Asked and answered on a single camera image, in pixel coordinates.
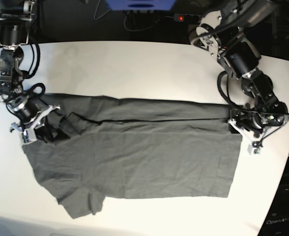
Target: dark floor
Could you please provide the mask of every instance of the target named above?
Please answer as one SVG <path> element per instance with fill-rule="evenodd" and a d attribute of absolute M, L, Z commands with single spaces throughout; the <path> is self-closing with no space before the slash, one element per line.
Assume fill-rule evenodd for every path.
<path fill-rule="evenodd" d="M 129 32 L 124 28 L 126 13 L 110 11 L 99 20 L 94 20 L 98 0 L 38 0 L 40 4 L 40 24 L 33 30 L 40 43 L 66 41 L 153 41 L 188 44 L 188 32 L 196 25 L 174 22 L 170 17 L 159 16 L 153 27 L 141 32 Z M 173 13 L 189 13 L 202 15 L 209 5 L 216 0 L 177 0 L 171 10 Z M 101 1 L 97 15 L 108 10 L 105 0 Z M 285 19 L 281 24 L 287 24 L 289 15 L 286 9 Z M 289 36 L 282 35 L 274 39 L 271 19 L 259 24 L 247 37 L 257 47 L 262 55 L 289 60 Z"/>

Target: blue device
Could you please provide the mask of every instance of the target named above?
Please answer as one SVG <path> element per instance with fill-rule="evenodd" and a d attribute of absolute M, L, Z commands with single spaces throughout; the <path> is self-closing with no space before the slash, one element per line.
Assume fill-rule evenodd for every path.
<path fill-rule="evenodd" d="M 160 10 L 169 11 L 176 0 L 106 0 L 112 10 L 139 11 Z"/>

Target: folded cloth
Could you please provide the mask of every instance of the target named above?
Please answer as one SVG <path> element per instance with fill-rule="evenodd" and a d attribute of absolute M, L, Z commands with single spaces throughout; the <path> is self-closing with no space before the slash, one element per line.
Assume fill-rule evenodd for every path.
<path fill-rule="evenodd" d="M 229 107 L 182 101 L 52 94 L 52 140 L 23 146 L 35 178 L 72 218 L 96 214 L 106 196 L 227 197 L 241 135 Z"/>

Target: metal bracket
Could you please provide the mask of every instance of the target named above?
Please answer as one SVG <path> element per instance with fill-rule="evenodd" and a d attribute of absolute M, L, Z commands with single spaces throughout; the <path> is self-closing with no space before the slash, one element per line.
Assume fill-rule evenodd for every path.
<path fill-rule="evenodd" d="M 209 28 L 215 29 L 220 25 L 222 20 L 221 11 L 213 11 L 208 13 L 204 18 L 201 19 L 200 26 L 196 28 L 197 35 L 202 35 L 203 33 L 209 33 Z M 217 60 L 219 54 L 219 43 L 217 39 L 212 36 L 205 36 L 200 38 L 201 42 L 207 46 L 210 55 Z"/>
<path fill-rule="evenodd" d="M 248 145 L 248 148 L 247 148 L 247 151 L 250 155 L 252 154 L 259 154 L 260 151 L 261 151 L 261 148 L 262 148 L 262 145 L 259 144 L 259 142 L 257 141 L 253 141 L 248 135 L 247 133 L 244 131 L 244 129 L 242 129 L 241 127 L 239 127 L 237 124 L 236 124 L 236 119 L 230 119 L 228 121 L 228 123 L 235 129 L 237 130 L 241 135 L 242 137 L 246 138 L 248 141 L 249 141 L 249 145 Z"/>
<path fill-rule="evenodd" d="M 37 141 L 35 129 L 38 129 L 43 126 L 41 123 L 42 119 L 48 116 L 52 111 L 60 109 L 60 106 L 49 106 L 47 109 L 38 112 L 36 118 L 27 125 L 24 131 L 21 129 L 21 126 L 17 123 L 11 124 L 11 130 L 16 130 L 19 132 L 21 145 L 28 145 Z"/>
<path fill-rule="evenodd" d="M 23 12 L 19 14 L 6 13 L 3 12 L 0 8 L 0 24 L 1 22 L 10 21 L 10 20 L 22 20 L 25 21 L 28 25 L 26 28 L 30 27 L 30 23 L 34 19 L 34 6 L 37 3 L 37 0 L 26 0 L 24 1 Z M 29 43 L 29 29 L 27 30 L 27 36 L 24 42 L 21 42 L 18 45 L 3 45 L 0 42 L 0 46 L 3 46 L 7 50 L 15 51 L 21 45 L 27 45 Z"/>

